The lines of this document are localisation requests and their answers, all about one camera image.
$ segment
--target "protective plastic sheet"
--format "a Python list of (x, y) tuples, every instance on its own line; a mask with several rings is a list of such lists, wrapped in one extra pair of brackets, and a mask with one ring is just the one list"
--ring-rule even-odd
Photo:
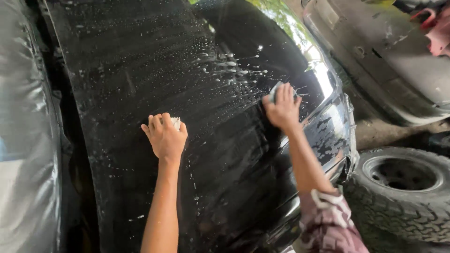
[(0, 252), (59, 248), (60, 139), (36, 30), (0, 0)]

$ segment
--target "wet surface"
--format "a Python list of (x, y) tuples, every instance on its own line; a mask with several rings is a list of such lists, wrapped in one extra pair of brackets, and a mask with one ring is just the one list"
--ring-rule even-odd
[(139, 129), (149, 114), (168, 111), (189, 132), (181, 252), (249, 251), (293, 213), (283, 205), (296, 196), (288, 142), (260, 103), (278, 81), (303, 97), (300, 120), (324, 169), (349, 152), (340, 81), (280, 1), (47, 5), (85, 136), (102, 252), (140, 249), (158, 170)]

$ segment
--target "pink cloth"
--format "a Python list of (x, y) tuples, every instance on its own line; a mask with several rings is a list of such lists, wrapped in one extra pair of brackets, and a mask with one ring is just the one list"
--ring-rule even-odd
[(369, 253), (338, 191), (325, 194), (312, 190), (300, 196), (300, 203), (300, 238), (308, 252)]

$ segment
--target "black car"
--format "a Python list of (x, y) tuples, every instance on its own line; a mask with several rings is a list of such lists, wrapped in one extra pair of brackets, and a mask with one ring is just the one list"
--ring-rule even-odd
[[(178, 188), (181, 252), (281, 251), (298, 237), (289, 142), (260, 102), (277, 82), (303, 97), (299, 120), (330, 178), (345, 179), (357, 162), (341, 80), (279, 0), (8, 2), (35, 14), (33, 33), (6, 21), (22, 38), (42, 38), (27, 48), (43, 56), (38, 69), (48, 81), (41, 85), (60, 91), (61, 103), (46, 96), (45, 104), (60, 108), (56, 129), (70, 140), (62, 154), (71, 159), (53, 177), (62, 190), (41, 206), (58, 213), (41, 222), (62, 220), (47, 243), (75, 247), (76, 236), (66, 240), (73, 233), (94, 251), (139, 251), (158, 171), (140, 130), (149, 114), (167, 111), (189, 132)], [(41, 66), (37, 58), (29, 61)], [(89, 224), (81, 229), (87, 236), (71, 217)]]

